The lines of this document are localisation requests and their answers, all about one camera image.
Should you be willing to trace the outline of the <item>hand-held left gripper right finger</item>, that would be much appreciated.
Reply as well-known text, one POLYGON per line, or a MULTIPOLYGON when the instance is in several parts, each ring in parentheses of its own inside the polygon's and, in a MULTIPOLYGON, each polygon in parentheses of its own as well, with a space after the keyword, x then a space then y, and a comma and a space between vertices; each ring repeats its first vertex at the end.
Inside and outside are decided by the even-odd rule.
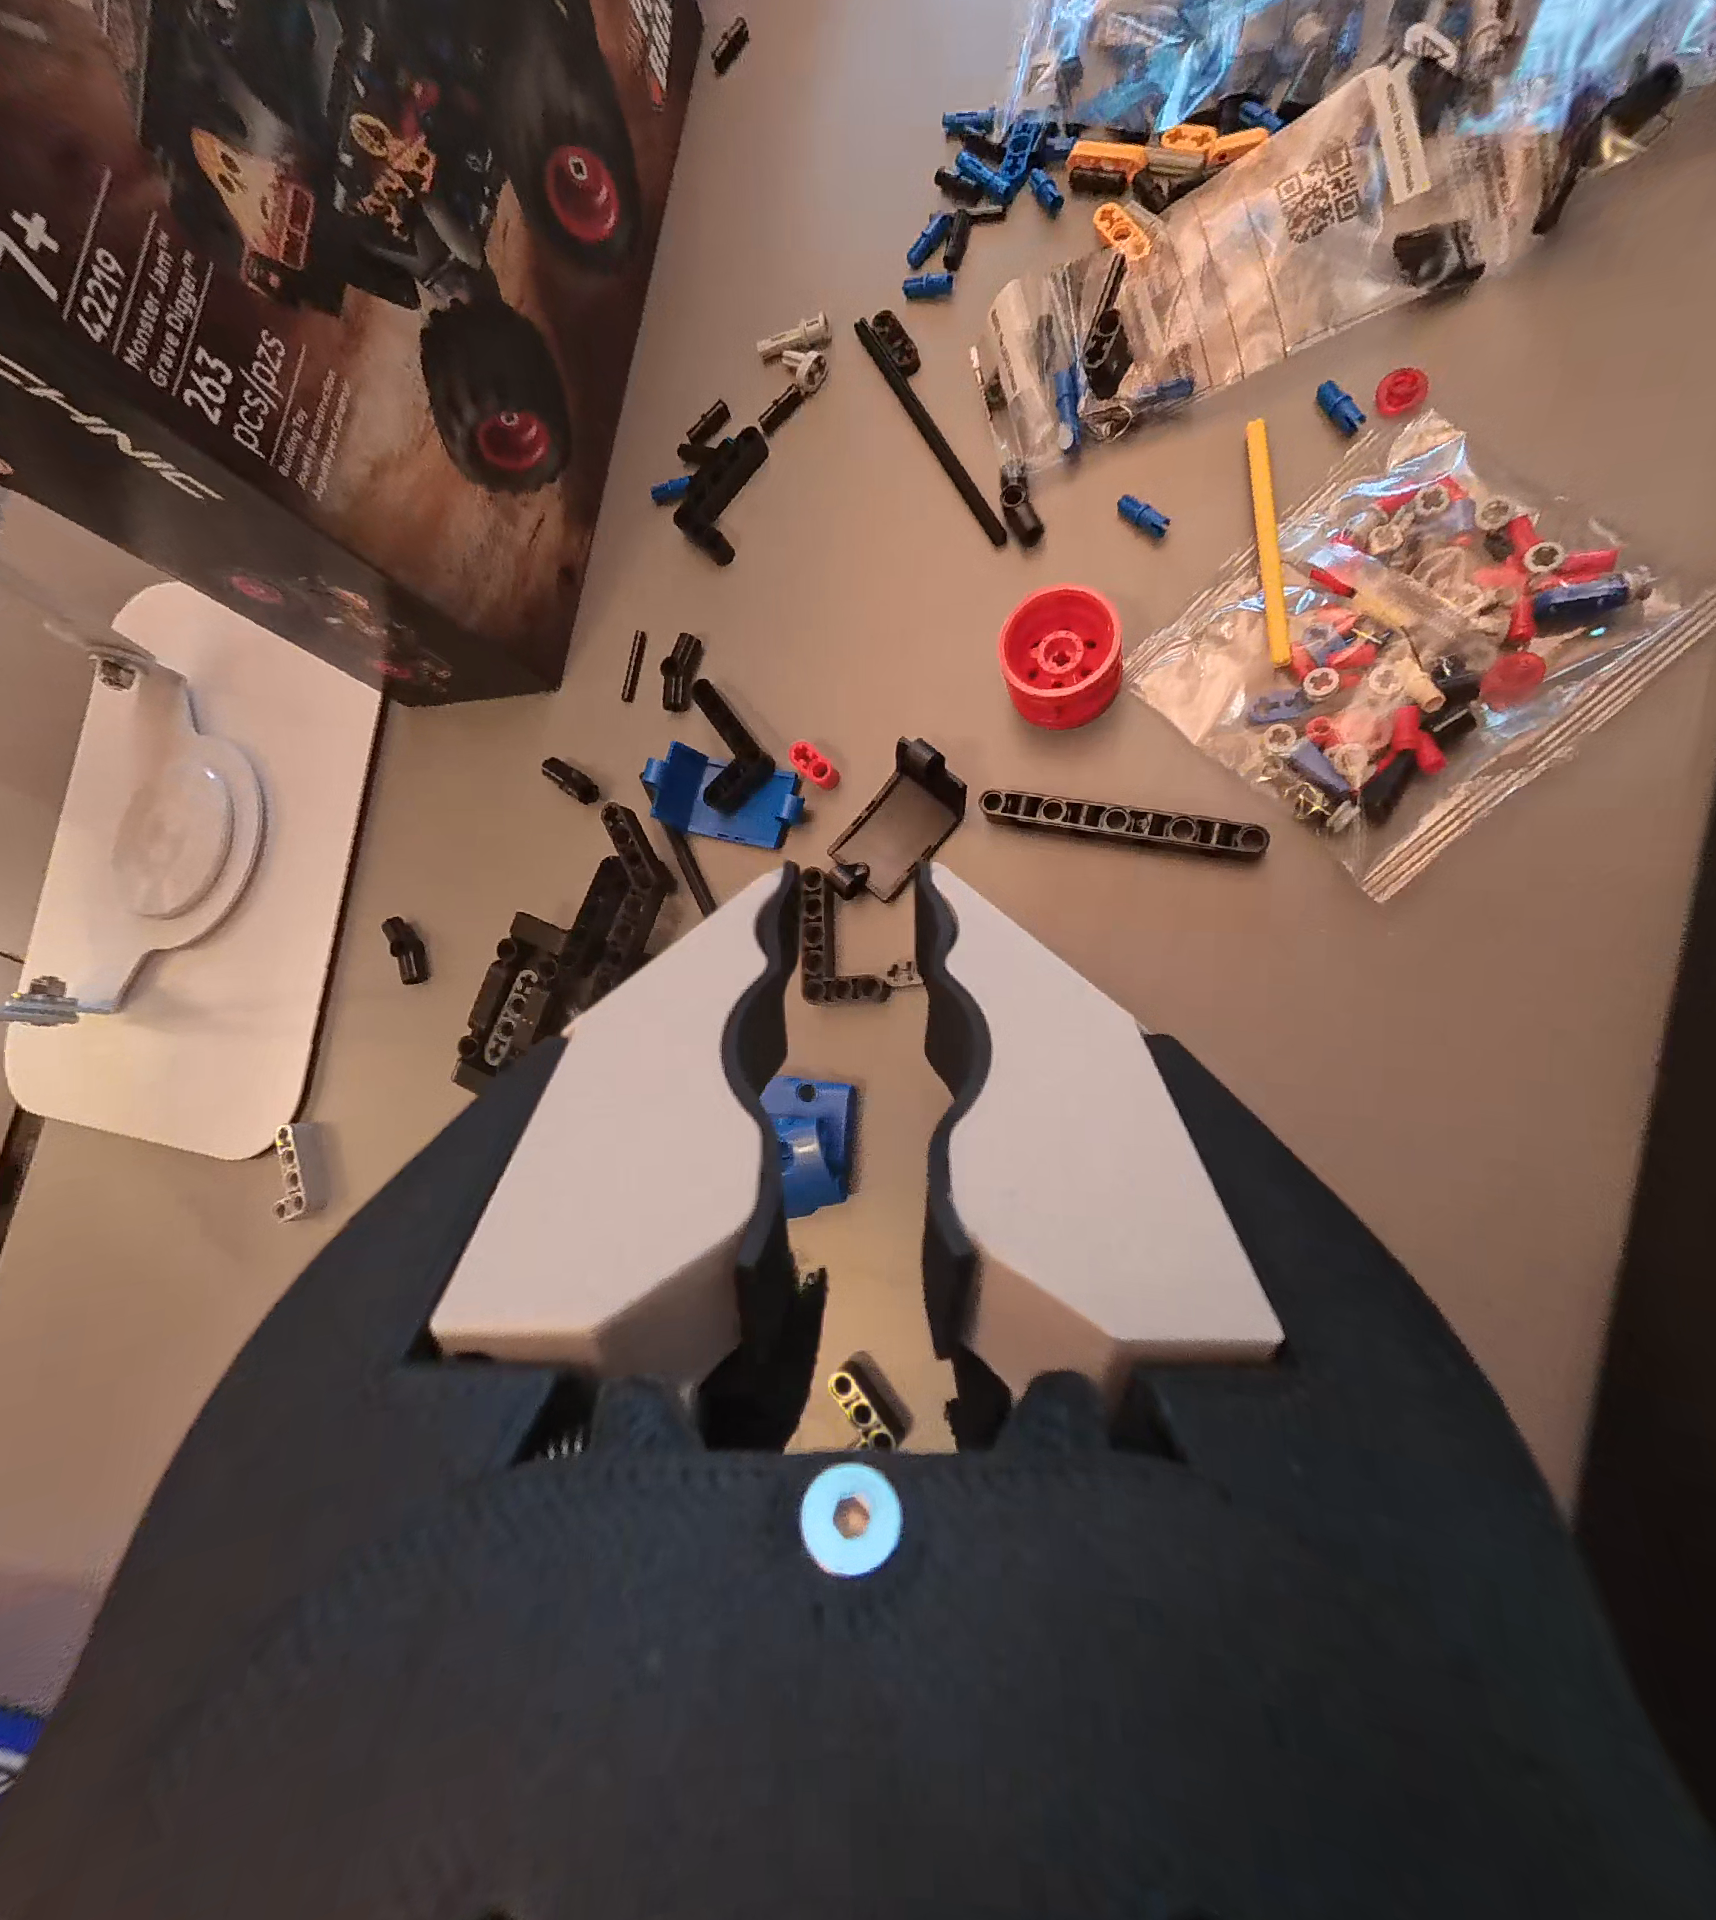
POLYGON ((1278 1315, 1152 1032, 942 863, 920 864, 922 1304, 939 1360, 1118 1402, 1140 1366, 1267 1361, 1278 1315))

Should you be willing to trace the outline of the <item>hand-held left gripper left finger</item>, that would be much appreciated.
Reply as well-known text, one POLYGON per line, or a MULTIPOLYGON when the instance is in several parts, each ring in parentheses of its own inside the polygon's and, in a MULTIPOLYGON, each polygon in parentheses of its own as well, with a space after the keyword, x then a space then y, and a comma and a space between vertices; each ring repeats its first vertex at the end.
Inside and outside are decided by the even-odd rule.
POLYGON ((773 1117, 794 863, 754 878, 538 1048, 543 1086, 432 1310, 447 1360, 692 1385, 803 1414, 803 1282, 773 1117))

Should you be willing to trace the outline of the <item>black beam chassis assembly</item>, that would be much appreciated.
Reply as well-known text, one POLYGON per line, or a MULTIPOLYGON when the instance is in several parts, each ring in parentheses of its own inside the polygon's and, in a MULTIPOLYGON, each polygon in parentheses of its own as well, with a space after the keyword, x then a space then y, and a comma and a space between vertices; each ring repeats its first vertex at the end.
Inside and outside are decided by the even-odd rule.
POLYGON ((535 1042, 559 1036, 646 957, 646 941, 676 881, 628 804, 606 803, 600 821, 612 851, 597 864, 574 920, 553 926, 519 909, 483 972, 451 1068, 451 1080, 466 1093, 483 1093, 535 1042))

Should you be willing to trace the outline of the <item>red wheel hub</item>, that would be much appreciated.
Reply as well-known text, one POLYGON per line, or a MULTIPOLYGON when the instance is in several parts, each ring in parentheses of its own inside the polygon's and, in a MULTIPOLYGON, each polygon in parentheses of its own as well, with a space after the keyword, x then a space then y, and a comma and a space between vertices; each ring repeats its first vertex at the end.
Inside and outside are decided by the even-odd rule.
POLYGON ((1019 717, 1040 729, 1082 729, 1122 689, 1121 613, 1091 586, 1029 589, 998 635, 998 665, 1019 717))

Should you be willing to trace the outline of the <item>large clear bag of pins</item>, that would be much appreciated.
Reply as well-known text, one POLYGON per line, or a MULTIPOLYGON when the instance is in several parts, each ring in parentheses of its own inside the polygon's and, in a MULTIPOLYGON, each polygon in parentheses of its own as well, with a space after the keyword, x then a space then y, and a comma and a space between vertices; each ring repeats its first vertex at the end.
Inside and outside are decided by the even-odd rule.
POLYGON ((1148 130, 1076 253, 1013 279, 971 365, 1001 467, 1068 463, 1535 252, 1716 75, 1716 2, 1028 2, 998 115, 1148 130), (1227 168, 1160 144, 1267 126, 1227 168), (1122 199, 1152 252, 1092 231, 1122 199))

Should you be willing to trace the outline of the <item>grey desk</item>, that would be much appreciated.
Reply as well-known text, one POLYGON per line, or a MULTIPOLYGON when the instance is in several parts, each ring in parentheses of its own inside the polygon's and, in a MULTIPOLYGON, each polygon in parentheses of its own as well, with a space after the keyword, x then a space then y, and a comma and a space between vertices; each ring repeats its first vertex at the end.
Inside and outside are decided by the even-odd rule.
MULTIPOLYGON (((1716 84, 1576 190, 1556 234, 1458 300, 1339 335, 1040 487, 1046 539, 995 551, 851 337, 895 300, 930 211, 939 109, 1002 93, 1005 2, 707 2, 749 15, 701 60, 656 252, 570 672, 552 698, 393 710, 370 776, 306 1113, 332 1200, 270 1216, 264 1159, 222 1164, 46 1123, 0 1248, 0 1701, 46 1713, 198 1405, 323 1236, 466 1101, 456 1039, 511 909, 582 897, 601 834, 543 753, 634 791, 671 737, 621 680, 634 628, 701 631, 770 741, 812 737, 833 839, 928 737, 971 786, 1255 815, 1240 782, 1134 693, 1088 729, 1028 726, 998 675, 1010 608, 1109 592, 1164 625, 1248 542, 1242 424, 1270 422, 1281 500, 1339 436, 1314 385, 1369 401, 1416 365, 1498 457, 1716 584, 1716 84), (724 398, 724 434, 787 385, 757 337, 824 312, 829 377, 701 557, 652 482, 724 398), (1170 529, 1139 535, 1121 494, 1170 529), (406 987, 384 920, 411 920, 406 987)), ((1504 1391, 1568 1504, 1628 1225, 1716 776, 1716 635, 1667 668, 1395 902, 1362 897, 1294 824, 1257 867, 1055 843, 966 824, 942 857, 1139 1021, 1181 1036, 1393 1246, 1504 1391)))

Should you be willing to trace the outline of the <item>blue curved shell panel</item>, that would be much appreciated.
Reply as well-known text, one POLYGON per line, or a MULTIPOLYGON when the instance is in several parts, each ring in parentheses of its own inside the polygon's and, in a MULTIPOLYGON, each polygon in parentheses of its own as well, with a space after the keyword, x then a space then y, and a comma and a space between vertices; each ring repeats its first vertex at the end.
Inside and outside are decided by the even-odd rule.
POLYGON ((773 1119, 782 1209, 790 1221, 851 1197, 860 1089, 838 1078, 773 1075, 760 1093, 773 1119))

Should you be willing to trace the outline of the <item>long black beam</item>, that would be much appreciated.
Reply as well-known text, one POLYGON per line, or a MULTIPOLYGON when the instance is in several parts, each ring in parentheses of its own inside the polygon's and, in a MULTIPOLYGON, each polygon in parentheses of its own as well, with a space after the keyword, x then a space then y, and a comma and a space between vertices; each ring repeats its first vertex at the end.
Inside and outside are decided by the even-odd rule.
POLYGON ((1257 863, 1270 851, 1270 828, 1255 821, 1178 807, 1076 798, 1020 786, 984 786, 977 797, 977 807, 992 827, 1115 848, 1170 851, 1215 863, 1257 863))

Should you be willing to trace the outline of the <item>blue flat panel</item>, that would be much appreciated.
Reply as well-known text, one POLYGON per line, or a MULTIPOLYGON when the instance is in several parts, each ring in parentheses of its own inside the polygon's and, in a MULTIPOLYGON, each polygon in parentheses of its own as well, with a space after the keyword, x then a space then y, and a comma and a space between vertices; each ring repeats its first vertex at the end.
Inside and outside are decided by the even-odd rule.
POLYGON ((796 771, 751 782, 734 761, 679 738, 649 756, 639 777, 656 824, 734 848, 776 851, 806 815, 796 771))

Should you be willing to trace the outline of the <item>black curved mudguard panel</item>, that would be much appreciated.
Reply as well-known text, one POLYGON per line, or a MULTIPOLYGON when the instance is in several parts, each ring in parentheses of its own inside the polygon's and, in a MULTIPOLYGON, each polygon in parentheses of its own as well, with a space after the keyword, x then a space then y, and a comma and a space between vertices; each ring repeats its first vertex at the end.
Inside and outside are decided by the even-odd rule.
POLYGON ((936 746, 898 737, 892 776, 824 852, 833 873, 865 867, 862 881, 844 882, 844 897, 865 893, 884 905, 895 902, 920 863, 963 824, 966 803, 966 782, 950 768, 936 746))

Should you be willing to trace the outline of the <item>white stand base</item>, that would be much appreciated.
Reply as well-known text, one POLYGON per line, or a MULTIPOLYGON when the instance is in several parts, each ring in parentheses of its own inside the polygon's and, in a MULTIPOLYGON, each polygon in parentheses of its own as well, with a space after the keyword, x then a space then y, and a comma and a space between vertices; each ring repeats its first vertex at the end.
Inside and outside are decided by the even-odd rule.
POLYGON ((230 915, 147 962, 116 1014, 10 1026, 7 1080, 41 1119, 245 1161, 302 1104, 384 701, 186 584, 134 592, 110 631, 188 680, 201 729, 245 747, 264 851, 230 915))

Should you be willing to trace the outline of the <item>black bent beam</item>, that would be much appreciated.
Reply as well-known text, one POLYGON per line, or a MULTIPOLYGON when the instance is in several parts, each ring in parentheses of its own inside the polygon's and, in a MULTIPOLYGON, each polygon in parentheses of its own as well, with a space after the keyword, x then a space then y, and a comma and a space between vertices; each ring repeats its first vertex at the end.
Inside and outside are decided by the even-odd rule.
POLYGON ((728 747, 722 768, 703 786, 703 804, 736 815, 776 776, 776 761, 707 675, 692 683, 692 701, 728 747))

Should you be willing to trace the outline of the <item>small bag of red parts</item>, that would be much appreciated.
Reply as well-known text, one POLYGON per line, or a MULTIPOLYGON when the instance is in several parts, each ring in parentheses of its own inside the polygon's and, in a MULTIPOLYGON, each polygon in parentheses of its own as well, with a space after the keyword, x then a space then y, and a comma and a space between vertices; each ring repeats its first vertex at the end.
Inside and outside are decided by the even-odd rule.
POLYGON ((1139 640, 1127 686, 1386 905, 1716 631, 1607 514, 1425 404, 1139 640))

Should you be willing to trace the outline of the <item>yellow axle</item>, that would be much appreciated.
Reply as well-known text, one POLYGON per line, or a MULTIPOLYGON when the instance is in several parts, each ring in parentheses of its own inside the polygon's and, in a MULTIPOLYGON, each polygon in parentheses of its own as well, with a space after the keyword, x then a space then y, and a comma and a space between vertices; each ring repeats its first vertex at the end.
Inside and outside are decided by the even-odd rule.
POLYGON ((1284 569, 1278 551, 1278 514, 1276 514, 1276 473, 1270 455, 1270 424, 1255 415, 1242 424, 1246 473, 1248 473, 1248 508, 1255 532, 1255 569, 1263 616, 1263 644, 1273 668, 1291 668, 1291 613, 1284 598, 1284 569))

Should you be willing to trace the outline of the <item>long black axle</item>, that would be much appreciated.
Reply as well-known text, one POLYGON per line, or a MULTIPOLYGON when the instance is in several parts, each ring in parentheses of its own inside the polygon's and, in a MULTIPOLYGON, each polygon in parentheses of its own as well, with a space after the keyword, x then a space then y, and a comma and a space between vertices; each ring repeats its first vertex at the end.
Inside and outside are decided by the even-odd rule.
POLYGON ((860 347, 878 368, 878 373, 887 379, 887 388, 892 391, 895 404, 902 412, 911 418, 913 430, 920 434, 922 446, 935 455, 939 473, 947 482, 956 487, 960 497, 963 508, 977 520, 977 526, 987 535, 995 547, 1010 544, 1010 526, 995 508, 995 503, 983 494, 983 487, 972 482, 971 470, 963 467, 960 455, 951 448, 947 434, 939 430, 936 418, 930 418, 926 401, 916 394, 911 373, 905 373, 884 343, 884 335, 875 328, 871 321, 856 316, 851 324, 860 347))

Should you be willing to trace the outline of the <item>pile of small loose pins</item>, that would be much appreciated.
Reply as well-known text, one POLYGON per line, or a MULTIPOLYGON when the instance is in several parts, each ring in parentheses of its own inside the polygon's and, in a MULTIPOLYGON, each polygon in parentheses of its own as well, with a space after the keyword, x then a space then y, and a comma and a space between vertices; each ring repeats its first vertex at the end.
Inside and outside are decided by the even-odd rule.
POLYGON ((1065 207, 1077 198, 1062 169, 1076 138, 1148 147, 1148 130, 1041 114, 1001 118, 995 106, 951 106, 939 115, 939 129, 950 157, 930 175, 939 202, 907 244, 905 294, 911 300, 939 300, 956 289, 972 235, 983 226, 1010 223, 1020 202, 1035 207, 1040 222, 1062 223, 1065 207))

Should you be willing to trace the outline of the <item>printed toy set box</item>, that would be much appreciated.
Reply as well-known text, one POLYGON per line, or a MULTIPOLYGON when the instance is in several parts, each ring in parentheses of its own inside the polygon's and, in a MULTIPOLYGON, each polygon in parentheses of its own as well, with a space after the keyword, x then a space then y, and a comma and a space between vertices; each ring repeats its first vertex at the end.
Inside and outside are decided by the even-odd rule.
POLYGON ((0 491, 402 704, 562 683, 695 2, 0 2, 0 491))

